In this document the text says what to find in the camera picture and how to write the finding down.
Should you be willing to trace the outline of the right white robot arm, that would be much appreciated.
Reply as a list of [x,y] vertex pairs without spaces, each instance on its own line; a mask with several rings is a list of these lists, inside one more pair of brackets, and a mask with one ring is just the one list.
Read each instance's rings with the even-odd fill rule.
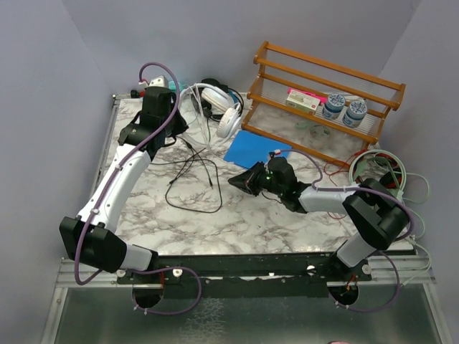
[[253,196],[263,191],[272,193],[292,212],[347,215],[356,233],[336,250],[329,263],[329,271],[337,280],[346,280],[363,259],[388,249],[411,222],[410,211],[377,180],[369,178],[341,188],[320,187],[297,179],[284,157],[257,162],[228,182]]

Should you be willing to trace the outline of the white over-ear headphones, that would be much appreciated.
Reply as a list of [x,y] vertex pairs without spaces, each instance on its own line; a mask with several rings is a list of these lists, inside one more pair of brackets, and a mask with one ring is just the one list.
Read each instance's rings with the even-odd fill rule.
[[198,82],[184,88],[180,93],[180,100],[190,95],[197,102],[200,113],[204,114],[202,101],[211,105],[211,110],[217,110],[222,114],[219,121],[216,136],[221,139],[230,139],[240,127],[242,118],[242,103],[235,102],[230,95],[221,88]]

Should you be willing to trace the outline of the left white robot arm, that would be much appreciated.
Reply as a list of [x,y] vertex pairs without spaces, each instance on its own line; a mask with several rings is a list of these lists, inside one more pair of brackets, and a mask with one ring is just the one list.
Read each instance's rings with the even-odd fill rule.
[[141,110],[119,134],[113,161],[90,200],[76,217],[59,227],[67,255],[76,263],[105,272],[131,269],[140,281],[158,276],[157,253],[127,244],[115,233],[121,212],[137,180],[167,138],[187,129],[177,94],[166,87],[147,87]]

